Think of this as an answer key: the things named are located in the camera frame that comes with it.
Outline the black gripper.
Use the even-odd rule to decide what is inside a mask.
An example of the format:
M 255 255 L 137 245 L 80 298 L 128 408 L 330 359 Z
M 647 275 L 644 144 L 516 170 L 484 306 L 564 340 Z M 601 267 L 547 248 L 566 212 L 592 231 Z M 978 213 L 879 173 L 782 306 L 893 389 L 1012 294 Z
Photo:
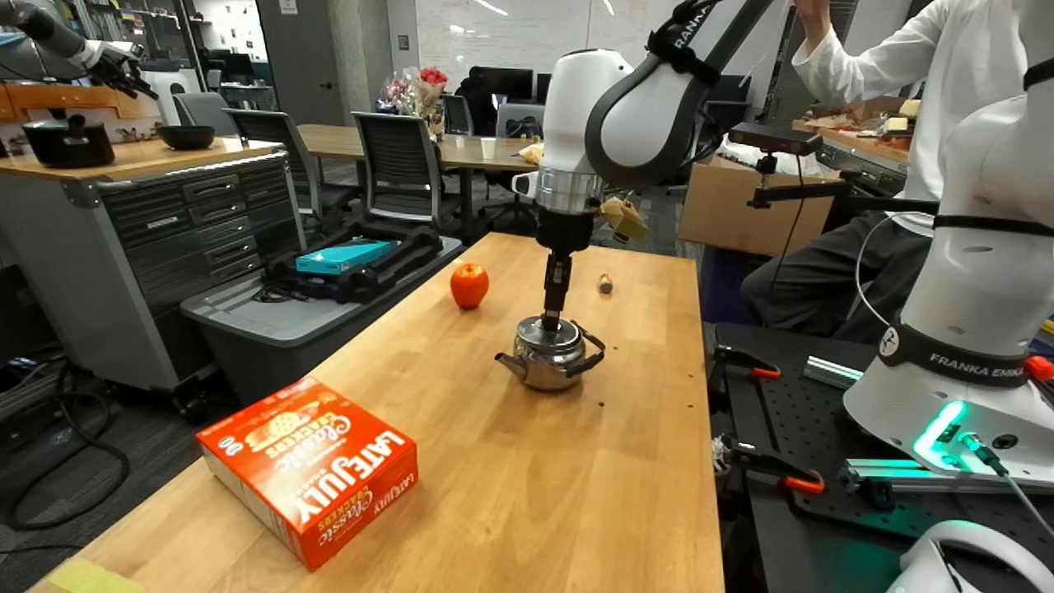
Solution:
M 552 249 L 547 255 L 547 272 L 542 272 L 542 326 L 555 326 L 560 309 L 566 302 L 566 289 L 569 289 L 569 267 L 573 267 L 569 255 L 585 249 L 590 241 L 592 241 L 590 213 L 540 212 L 536 245 Z

